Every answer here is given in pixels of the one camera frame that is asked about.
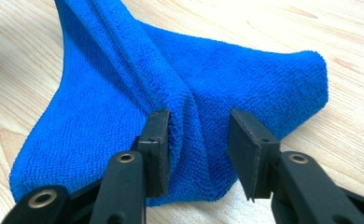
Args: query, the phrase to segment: light wood surface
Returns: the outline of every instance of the light wood surface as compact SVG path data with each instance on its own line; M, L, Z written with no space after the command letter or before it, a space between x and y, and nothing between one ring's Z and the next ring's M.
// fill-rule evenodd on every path
M364 0L124 0L140 20L253 49L319 51L329 103L283 140L317 159L340 186L364 196ZM14 202L10 167L57 90L63 40L51 0L0 1L0 221ZM269 201L245 201L237 183L216 203L174 203L148 223L273 223Z

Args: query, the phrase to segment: towel fold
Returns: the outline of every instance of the towel fold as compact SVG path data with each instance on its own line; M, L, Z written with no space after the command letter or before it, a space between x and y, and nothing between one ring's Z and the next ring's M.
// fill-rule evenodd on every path
M32 189L70 192L101 178L147 115L171 111L170 195L148 205L213 201L236 180L226 155L229 113L254 114L278 139L328 100L325 61L312 51L263 52L137 21L119 0L56 0L63 28L60 88L16 159L16 201Z

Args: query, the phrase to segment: table surface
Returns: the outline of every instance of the table surface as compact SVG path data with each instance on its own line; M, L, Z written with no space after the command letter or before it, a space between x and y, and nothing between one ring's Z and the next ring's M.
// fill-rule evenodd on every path
M252 49L320 52L329 102L282 141L317 159L340 186L364 196L364 0L124 0L140 21ZM56 92L63 40L51 0L0 1L0 221L14 202L10 167ZM237 182L216 203L147 210L148 223L273 223L268 200L245 200Z

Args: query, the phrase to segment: blue towel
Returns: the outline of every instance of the blue towel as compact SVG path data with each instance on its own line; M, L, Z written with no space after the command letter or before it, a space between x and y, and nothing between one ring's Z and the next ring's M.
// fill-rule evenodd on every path
M232 108L254 114L278 139L328 100L316 52L263 52L164 31L119 0L56 0L63 28L60 88L16 159L16 201L32 189L70 192L101 178L128 150L147 115L171 111L170 195L148 205L214 201L236 180L226 155Z

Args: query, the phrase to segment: wooden table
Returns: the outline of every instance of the wooden table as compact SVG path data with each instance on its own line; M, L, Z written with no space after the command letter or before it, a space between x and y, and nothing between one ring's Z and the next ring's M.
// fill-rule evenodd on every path
M140 21L253 49L319 51L329 103L285 138L283 150L316 158L340 186L364 196L364 0L124 0ZM10 167L57 90L63 40L51 0L0 1L0 221L14 202ZM269 201L241 186L216 203L148 209L149 223L272 223Z

